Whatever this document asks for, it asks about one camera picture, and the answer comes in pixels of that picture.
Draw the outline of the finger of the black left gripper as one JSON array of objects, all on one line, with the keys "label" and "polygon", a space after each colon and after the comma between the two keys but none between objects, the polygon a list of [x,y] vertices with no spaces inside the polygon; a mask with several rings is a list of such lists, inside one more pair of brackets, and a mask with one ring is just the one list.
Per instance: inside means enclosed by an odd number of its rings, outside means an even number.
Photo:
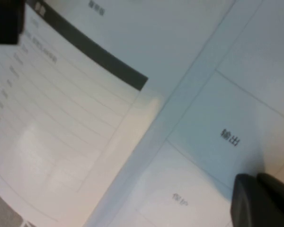
[{"label": "finger of the black left gripper", "polygon": [[24,0],[0,0],[0,44],[18,44],[25,24]]}]

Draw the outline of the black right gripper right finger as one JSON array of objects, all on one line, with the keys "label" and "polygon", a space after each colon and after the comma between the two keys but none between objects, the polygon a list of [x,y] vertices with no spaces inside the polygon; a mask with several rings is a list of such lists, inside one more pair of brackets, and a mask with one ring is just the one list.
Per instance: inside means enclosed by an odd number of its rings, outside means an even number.
[{"label": "black right gripper right finger", "polygon": [[266,173],[259,173],[257,181],[284,216],[284,183]]}]

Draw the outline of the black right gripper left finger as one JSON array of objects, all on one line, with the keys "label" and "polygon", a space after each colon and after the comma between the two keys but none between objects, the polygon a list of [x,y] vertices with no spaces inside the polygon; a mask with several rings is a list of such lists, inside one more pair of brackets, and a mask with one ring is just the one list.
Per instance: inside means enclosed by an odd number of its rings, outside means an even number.
[{"label": "black right gripper left finger", "polygon": [[231,220],[234,227],[276,227],[280,213],[255,177],[238,174],[234,181]]}]

